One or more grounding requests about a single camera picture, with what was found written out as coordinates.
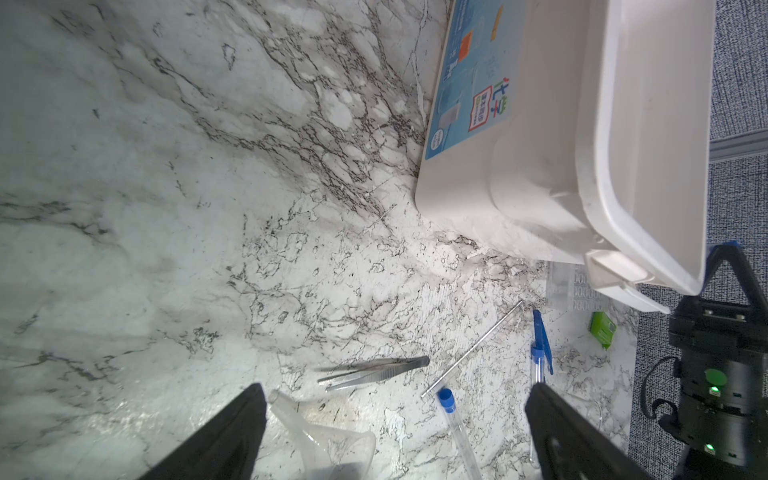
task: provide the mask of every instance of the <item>translucent white funnel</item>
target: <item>translucent white funnel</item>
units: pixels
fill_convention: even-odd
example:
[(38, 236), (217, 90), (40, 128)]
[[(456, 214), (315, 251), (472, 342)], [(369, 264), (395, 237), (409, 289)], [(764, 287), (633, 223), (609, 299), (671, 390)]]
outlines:
[(272, 413), (296, 441), (307, 480), (362, 480), (368, 473), (376, 436), (308, 423), (290, 397), (273, 390), (267, 401)]

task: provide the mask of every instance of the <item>woven textured fabric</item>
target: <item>woven textured fabric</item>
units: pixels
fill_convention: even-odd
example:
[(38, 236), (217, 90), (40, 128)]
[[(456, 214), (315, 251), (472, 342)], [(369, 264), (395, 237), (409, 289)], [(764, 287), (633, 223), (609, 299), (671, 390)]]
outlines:
[[(737, 240), (763, 291), (768, 291), (768, 155), (733, 159), (710, 166), (709, 186), (707, 242), (717, 244)], [(642, 291), (671, 309), (682, 298), (672, 289), (657, 286), (642, 286)], [(703, 296), (746, 303), (746, 297), (727, 265), (718, 270)], [(637, 331), (629, 442), (629, 456), (659, 480), (672, 478), (683, 444), (672, 439), (654, 420), (643, 416), (640, 387), (645, 375), (659, 359), (679, 355), (679, 351), (669, 345), (667, 328), (666, 315), (641, 315)], [(680, 383), (672, 378), (671, 370), (671, 362), (667, 362), (649, 379), (649, 402), (664, 398), (677, 403)], [(768, 396), (767, 381), (763, 381), (763, 395)], [(667, 407), (662, 407), (660, 411), (669, 412)]]
[(710, 138), (768, 128), (768, 2), (718, 0)]

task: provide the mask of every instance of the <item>marble tabletop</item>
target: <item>marble tabletop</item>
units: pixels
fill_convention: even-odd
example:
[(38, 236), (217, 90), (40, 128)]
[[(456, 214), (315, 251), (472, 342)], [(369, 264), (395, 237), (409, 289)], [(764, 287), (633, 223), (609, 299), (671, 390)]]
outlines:
[[(531, 309), (551, 383), (627, 447), (637, 316), (604, 351), (547, 265), (419, 216), (443, 0), (2, 3), (0, 471), (129, 478), (260, 382), (376, 434), (371, 478), (463, 478), (419, 394), (449, 380), (486, 478), (531, 473)], [(429, 355), (325, 393), (324, 369)], [(254, 478), (300, 478), (269, 415)]]

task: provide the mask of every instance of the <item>tweezers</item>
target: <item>tweezers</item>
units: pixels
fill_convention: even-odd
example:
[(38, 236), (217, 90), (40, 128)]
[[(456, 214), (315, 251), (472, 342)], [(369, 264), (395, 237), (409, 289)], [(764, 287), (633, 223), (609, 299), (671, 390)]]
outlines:
[(403, 359), (395, 362), (388, 362), (382, 365), (371, 366), (369, 368), (355, 370), (354, 372), (340, 373), (339, 375), (327, 376), (317, 381), (319, 385), (328, 385), (326, 392), (334, 390), (348, 389), (352, 386), (362, 385), (364, 383), (381, 382), (391, 379), (393, 376), (409, 372), (413, 369), (420, 369), (429, 365), (429, 357), (419, 356), (411, 359)]

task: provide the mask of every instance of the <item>sticker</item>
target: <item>sticker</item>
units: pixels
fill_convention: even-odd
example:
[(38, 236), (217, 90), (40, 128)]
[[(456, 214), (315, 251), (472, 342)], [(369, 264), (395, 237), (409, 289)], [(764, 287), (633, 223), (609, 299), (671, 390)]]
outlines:
[(432, 135), (432, 141), (429, 142), (429, 146), (431, 149), (435, 150), (437, 147), (440, 146), (440, 144), (442, 144), (442, 138), (444, 133), (445, 131), (440, 129), (440, 130), (437, 130), (434, 135)]
[(527, 4), (455, 0), (425, 159), (511, 117)]

